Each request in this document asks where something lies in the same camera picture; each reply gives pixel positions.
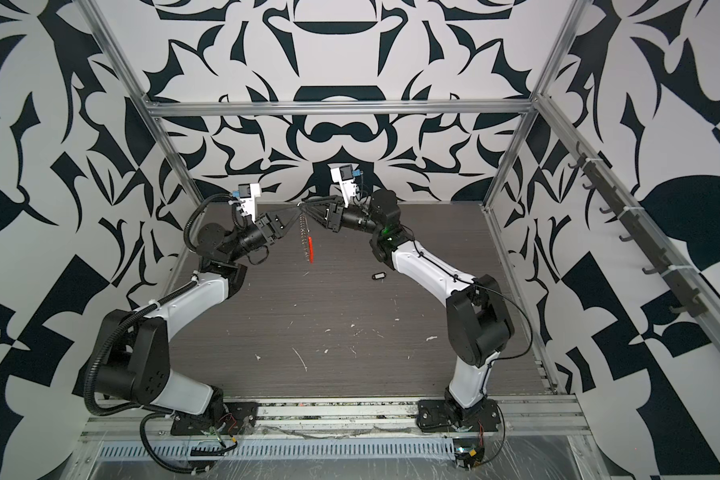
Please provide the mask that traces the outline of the large keyring with red handle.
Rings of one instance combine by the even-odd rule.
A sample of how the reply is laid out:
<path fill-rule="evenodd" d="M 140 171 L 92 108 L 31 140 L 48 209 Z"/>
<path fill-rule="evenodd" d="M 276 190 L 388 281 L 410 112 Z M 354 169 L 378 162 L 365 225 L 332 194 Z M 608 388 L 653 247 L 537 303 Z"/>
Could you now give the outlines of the large keyring with red handle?
<path fill-rule="evenodd" d="M 300 206 L 299 209 L 300 209 L 299 228 L 300 228 L 301 245 L 303 247 L 305 258 L 307 259 L 307 261 L 310 264 L 313 264 L 314 263 L 314 245 L 313 245 L 313 238 L 312 238 L 311 230 L 310 230 L 310 226 L 309 226 L 310 216 L 308 215 L 305 207 Z"/>

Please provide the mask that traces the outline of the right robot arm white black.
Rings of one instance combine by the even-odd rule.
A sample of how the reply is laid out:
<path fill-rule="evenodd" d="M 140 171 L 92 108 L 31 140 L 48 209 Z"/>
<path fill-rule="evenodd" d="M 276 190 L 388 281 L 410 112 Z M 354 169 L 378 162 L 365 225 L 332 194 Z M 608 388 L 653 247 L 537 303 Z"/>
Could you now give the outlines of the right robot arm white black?
<path fill-rule="evenodd" d="M 492 366 L 515 333 L 493 277 L 462 272 L 426 250 L 401 222 L 397 196 L 390 190 L 374 192 L 366 206 L 331 196 L 304 202 L 300 209 L 328 230 L 368 233 L 379 262 L 416 282 L 443 305 L 448 340 L 457 356 L 446 402 L 459 414 L 482 403 Z"/>

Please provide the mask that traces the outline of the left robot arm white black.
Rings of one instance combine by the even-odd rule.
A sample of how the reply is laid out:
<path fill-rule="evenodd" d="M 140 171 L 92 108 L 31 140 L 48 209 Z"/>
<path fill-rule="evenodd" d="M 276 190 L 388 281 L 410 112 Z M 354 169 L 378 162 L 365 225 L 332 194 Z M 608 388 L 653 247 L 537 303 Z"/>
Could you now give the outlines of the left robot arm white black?
<path fill-rule="evenodd" d="M 83 381 L 83 399 L 95 416 L 143 408 L 218 418 L 222 392 L 172 368 L 173 337 L 207 310 L 232 298 L 247 268 L 239 259 L 283 238 L 297 222 L 299 207 L 266 212 L 228 231 L 216 223 L 191 234 L 199 217 L 184 228 L 187 249 L 200 259 L 185 285 L 133 311 L 114 310 L 102 321 Z"/>

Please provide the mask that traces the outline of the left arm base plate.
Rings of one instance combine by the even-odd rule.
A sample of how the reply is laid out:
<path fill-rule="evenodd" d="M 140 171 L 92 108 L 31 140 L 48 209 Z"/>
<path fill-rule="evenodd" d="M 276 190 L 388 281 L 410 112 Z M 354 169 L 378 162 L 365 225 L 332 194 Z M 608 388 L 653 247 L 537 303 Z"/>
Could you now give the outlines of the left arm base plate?
<path fill-rule="evenodd" d="M 221 435 L 239 435 L 253 429 L 256 425 L 260 404 L 254 401 L 216 403 L 200 415 L 180 414 L 173 420 L 170 434 L 173 436 L 193 436 L 209 434 L 214 427 Z"/>

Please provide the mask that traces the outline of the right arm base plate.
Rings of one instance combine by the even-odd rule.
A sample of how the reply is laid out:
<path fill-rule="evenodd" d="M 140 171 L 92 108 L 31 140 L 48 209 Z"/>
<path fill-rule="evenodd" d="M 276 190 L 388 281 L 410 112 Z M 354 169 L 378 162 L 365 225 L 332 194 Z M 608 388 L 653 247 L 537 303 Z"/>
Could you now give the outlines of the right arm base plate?
<path fill-rule="evenodd" d="M 424 433 L 497 432 L 501 424 L 498 404 L 482 399 L 469 408 L 455 400 L 434 399 L 417 402 L 416 426 Z"/>

